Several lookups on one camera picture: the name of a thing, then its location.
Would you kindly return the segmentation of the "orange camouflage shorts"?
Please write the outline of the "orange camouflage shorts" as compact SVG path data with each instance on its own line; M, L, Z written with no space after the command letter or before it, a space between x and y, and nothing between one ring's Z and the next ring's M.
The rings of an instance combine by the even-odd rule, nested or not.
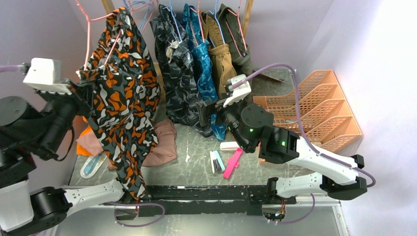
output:
M96 49L77 75L92 90L89 126L114 166L124 189L141 199L141 166L157 146L153 117L160 86L147 45L125 7L106 18Z

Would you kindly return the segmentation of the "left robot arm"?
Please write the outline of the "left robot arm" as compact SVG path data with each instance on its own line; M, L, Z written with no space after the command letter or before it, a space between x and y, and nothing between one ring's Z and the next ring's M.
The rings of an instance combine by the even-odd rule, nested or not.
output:
M61 162L58 150L78 115L91 114L89 89L66 81L35 92L39 110L20 96L0 100L0 233L29 236L57 226L66 217L100 204L134 202L136 190L117 180L81 188L34 190L30 176L41 161Z

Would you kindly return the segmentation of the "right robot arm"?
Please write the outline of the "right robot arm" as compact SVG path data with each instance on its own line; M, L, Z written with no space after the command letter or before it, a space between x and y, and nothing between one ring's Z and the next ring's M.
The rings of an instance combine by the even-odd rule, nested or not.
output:
M258 151L258 157L267 163L296 165L312 171L298 177L272 177L272 185L265 191L270 203L303 194L327 194L348 201L367 192L366 179L359 175L364 167L361 155L345 157L315 146L291 130L274 126L273 114L256 104L240 110L234 104L223 107L220 101L207 100L196 106L201 122L207 123L216 114L244 152Z

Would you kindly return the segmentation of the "tan brown shorts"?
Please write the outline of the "tan brown shorts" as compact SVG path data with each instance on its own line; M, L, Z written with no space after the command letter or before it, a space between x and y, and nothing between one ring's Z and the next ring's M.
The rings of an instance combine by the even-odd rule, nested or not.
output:
M227 81L237 72L232 65L229 45L223 42L221 30L213 17L206 13L201 14L203 34L209 42L208 53L212 62L212 79L219 98L226 93Z

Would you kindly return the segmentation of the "black grey patterned shorts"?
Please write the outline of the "black grey patterned shorts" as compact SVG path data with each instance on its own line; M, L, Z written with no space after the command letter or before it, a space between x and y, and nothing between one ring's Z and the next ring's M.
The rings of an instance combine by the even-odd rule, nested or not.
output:
M170 7L163 4L158 6L158 16L150 21L150 26L164 83L167 117L173 123L192 127L205 138L213 135L209 125L200 124L196 103L202 95L197 88L185 29Z

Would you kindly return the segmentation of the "dark olive green shorts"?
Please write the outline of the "dark olive green shorts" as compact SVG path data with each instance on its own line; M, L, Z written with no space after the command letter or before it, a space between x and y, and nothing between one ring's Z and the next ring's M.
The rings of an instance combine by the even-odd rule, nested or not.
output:
M246 44L238 14L225 4L216 13L225 43L229 45L232 65L238 74L249 76L253 72L250 48Z

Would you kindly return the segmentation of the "blue patterned shorts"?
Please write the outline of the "blue patterned shorts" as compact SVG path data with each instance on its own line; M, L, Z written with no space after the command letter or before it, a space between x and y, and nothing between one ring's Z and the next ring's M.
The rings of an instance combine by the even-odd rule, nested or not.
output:
M182 12L181 26L187 36L186 45L193 57L194 82L197 87L197 100L193 105L200 113L204 101L217 101L218 95L211 75L211 59L209 58L209 43L203 39L202 21L197 8L185 3Z

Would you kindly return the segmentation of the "white rectangular case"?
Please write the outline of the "white rectangular case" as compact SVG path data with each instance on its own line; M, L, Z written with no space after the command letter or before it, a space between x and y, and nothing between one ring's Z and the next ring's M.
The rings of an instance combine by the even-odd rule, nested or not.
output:
M220 143L220 150L222 151L234 151L238 148L240 148L240 146L236 141Z

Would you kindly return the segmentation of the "wooden clothes rack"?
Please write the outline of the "wooden clothes rack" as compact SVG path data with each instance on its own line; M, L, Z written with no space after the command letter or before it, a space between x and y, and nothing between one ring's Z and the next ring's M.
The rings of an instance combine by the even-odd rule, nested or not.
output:
M112 0L102 0L102 4L103 7L105 8L106 13L112 13L113 10L115 10L115 7L113 5L113 1ZM251 14L251 9L252 9L252 5L253 5L253 0L247 0L246 1L246 5L245 5L245 10L244 10L244 20L242 22L240 22L240 14L239 14L239 10L237 11L237 18L239 21L239 24L242 23L242 33L243 35L246 34L246 24L249 21L250 18L250 14ZM161 101L165 102L166 98L165 98L165 86L164 86L164 82L163 82L163 76L161 74L160 68L159 68L159 64L157 62L154 63L154 67L156 70L156 74L157 74L157 80L158 83L161 87ZM236 69L226 69L224 75L222 75L222 82L220 83L220 85L225 85L224 83L226 82L225 79L228 79L228 82L232 81L232 76L243 76L244 74L242 73L238 73Z

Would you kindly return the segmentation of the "pink plastic clip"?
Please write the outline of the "pink plastic clip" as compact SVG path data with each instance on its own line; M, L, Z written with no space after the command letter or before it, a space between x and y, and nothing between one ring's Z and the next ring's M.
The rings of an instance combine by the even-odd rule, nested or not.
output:
M234 169L238 167L239 158L242 155L242 153L243 153L243 149L238 148L233 154L233 156L228 159L227 167L223 173L224 178L228 179L230 175L232 174L232 172L234 171Z

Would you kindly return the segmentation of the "light blue oval object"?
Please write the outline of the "light blue oval object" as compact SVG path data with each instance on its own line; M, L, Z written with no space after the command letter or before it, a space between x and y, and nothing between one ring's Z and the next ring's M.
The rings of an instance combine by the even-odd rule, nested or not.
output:
M81 177L84 179L92 178L106 161L106 159L107 156L104 153L88 157L80 169Z

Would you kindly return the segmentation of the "peach plastic file organizer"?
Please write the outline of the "peach plastic file organizer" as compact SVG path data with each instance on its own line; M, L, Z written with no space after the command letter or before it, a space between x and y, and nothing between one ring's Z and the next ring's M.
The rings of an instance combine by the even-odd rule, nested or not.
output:
M362 135L332 70L313 71L298 89L301 124L312 144L337 152ZM274 115L274 125L300 133L295 91L255 96L253 102Z

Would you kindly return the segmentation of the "pink drawstring shorts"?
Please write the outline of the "pink drawstring shorts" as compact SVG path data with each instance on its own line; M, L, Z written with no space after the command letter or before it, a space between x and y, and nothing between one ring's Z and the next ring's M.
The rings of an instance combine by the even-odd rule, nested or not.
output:
M145 167L158 166L177 159L177 145L175 142L177 132L174 124L169 120L164 120L155 124L153 127L157 134L158 144L145 157L143 161L143 166ZM90 140L90 147L91 152L94 152L95 155L103 152L103 148L95 134Z

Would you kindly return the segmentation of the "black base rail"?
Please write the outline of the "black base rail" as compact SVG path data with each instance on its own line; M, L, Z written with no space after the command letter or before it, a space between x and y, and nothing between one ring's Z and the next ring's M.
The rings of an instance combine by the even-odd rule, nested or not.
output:
M160 204L166 215L245 213L261 216L263 207L296 203L283 199L267 185L169 186L150 185L140 203Z

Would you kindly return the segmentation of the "aluminium frame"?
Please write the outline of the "aluminium frame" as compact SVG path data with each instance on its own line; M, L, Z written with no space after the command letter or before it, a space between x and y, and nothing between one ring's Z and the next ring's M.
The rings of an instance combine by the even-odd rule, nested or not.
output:
M113 218L113 208L97 206L66 218L43 236L348 236L349 230L341 204L316 195L315 208L308 196L287 206L280 223L245 214L167 215L146 227L123 227ZM311 210L311 214L294 223Z

